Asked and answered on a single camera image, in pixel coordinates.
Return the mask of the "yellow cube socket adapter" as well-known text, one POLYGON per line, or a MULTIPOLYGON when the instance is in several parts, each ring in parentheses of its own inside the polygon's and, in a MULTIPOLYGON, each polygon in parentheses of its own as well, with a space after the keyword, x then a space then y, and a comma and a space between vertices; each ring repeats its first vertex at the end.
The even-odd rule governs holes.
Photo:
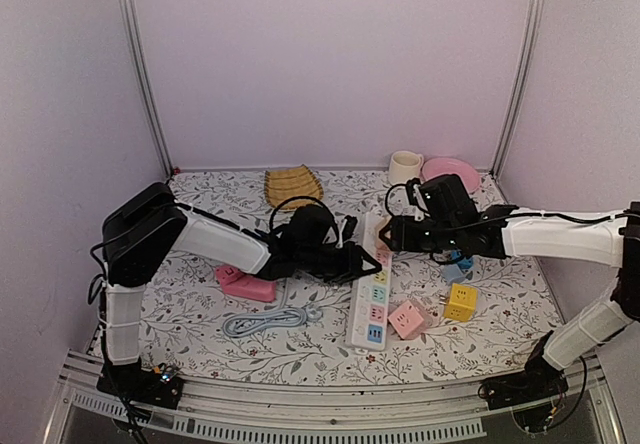
POLYGON ((458 322, 468 322, 474 315, 478 290, 468 285, 454 283, 446 295, 440 296, 444 306, 442 316, 458 322))

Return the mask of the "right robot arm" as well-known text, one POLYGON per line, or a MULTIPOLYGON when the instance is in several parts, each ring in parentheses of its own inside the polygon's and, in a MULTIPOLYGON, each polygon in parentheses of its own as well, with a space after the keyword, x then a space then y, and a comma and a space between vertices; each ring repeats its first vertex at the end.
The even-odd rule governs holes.
POLYGON ((542 338, 517 379, 517 391, 537 400, 556 374, 602 346, 639 318, 639 205, 571 215, 496 205, 458 217, 441 210, 425 218, 373 214, 366 244, 387 251, 504 259, 534 257, 550 278, 567 322, 542 338))

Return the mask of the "pink cube socket adapter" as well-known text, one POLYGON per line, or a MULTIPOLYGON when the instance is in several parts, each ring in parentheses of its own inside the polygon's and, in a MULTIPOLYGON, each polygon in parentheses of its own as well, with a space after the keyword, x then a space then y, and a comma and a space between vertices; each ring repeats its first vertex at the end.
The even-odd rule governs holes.
POLYGON ((401 340, 413 340, 434 326, 434 317, 422 304, 407 299, 391 312, 388 323, 401 340))

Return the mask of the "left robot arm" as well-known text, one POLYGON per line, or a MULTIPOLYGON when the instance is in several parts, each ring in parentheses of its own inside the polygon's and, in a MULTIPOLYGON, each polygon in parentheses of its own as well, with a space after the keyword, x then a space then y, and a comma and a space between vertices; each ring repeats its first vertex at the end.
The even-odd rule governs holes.
POLYGON ((101 299, 111 383, 128 398, 148 390, 138 362, 142 295, 167 255, 181 251, 227 264, 265 281, 307 273, 342 285, 381 271, 373 253, 352 241, 356 218, 339 226, 321 201, 304 197, 289 221, 250 230, 178 201, 155 182, 111 213, 98 248, 106 272, 101 299))

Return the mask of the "white power strip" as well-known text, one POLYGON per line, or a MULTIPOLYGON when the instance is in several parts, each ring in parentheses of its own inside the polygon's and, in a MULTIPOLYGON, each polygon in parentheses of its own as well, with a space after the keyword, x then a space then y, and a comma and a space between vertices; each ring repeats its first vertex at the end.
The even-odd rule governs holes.
POLYGON ((383 218, 377 211, 366 214, 362 240, 362 247, 382 264, 382 270, 354 282, 349 303, 345 344, 362 352, 386 347, 392 253, 377 237, 383 218))

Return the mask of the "light blue plug adapter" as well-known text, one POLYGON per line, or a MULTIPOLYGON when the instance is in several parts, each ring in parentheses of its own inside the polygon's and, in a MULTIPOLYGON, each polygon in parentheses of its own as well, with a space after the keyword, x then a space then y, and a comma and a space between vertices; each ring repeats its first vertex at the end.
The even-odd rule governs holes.
POLYGON ((457 264, 443 266, 441 275, 448 285, 460 284, 466 280, 466 273, 457 264))

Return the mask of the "bright blue plug adapter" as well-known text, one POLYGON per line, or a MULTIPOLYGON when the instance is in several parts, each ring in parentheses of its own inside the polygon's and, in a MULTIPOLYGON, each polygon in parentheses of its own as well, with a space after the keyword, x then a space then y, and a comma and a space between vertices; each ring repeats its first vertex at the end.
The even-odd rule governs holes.
POLYGON ((466 256, 459 250, 454 250, 450 254, 452 262, 462 271, 470 271, 474 266, 474 258, 466 256))

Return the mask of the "beige cube socket adapter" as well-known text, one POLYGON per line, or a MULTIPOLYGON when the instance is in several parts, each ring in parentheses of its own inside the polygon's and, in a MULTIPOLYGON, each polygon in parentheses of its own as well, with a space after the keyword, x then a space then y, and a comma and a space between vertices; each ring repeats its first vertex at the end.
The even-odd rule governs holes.
POLYGON ((392 217, 384 217, 377 226, 376 232, 378 235, 388 236, 391 232, 392 217))

